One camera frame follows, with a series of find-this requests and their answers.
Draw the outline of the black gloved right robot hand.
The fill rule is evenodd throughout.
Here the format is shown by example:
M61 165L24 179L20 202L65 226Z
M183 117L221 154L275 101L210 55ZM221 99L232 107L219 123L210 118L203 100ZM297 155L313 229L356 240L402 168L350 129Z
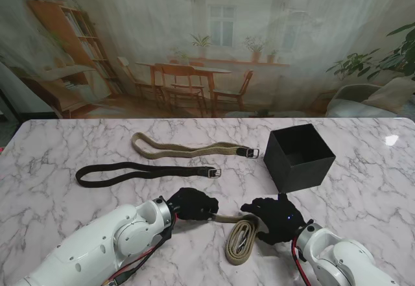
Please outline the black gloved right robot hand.
M255 198L250 204L243 204L241 211L251 213L263 221L268 232L258 232L257 237L269 245L288 243L313 223L312 220L305 222L285 193L280 193L277 199Z

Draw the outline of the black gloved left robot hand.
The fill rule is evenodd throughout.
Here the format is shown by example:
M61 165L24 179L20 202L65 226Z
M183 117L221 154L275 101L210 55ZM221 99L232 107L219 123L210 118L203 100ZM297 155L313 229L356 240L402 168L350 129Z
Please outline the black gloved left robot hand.
M219 201L195 188L182 187L168 199L172 213L182 220L208 220L219 210Z

